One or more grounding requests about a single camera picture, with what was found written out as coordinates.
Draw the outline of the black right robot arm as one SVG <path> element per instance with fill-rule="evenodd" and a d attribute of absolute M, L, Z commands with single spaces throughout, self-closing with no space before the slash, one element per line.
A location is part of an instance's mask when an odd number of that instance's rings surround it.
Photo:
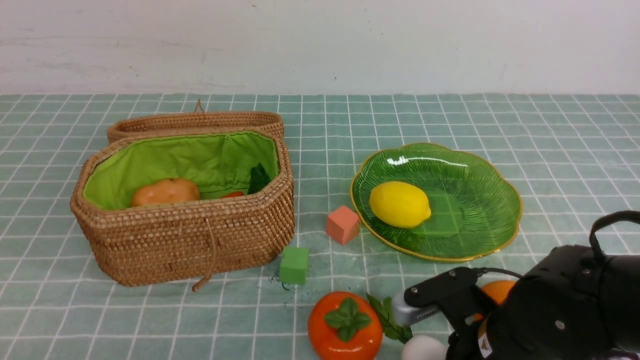
<path fill-rule="evenodd" d="M 448 360 L 639 358 L 639 256 L 554 248 L 505 301 L 450 338 Z"/>

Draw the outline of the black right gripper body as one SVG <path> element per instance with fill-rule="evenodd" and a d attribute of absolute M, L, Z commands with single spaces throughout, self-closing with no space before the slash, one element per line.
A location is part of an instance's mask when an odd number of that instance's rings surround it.
<path fill-rule="evenodd" d="M 446 296 L 442 310 L 454 330 L 448 338 L 446 360 L 500 360 L 498 303 L 491 296 Z"/>

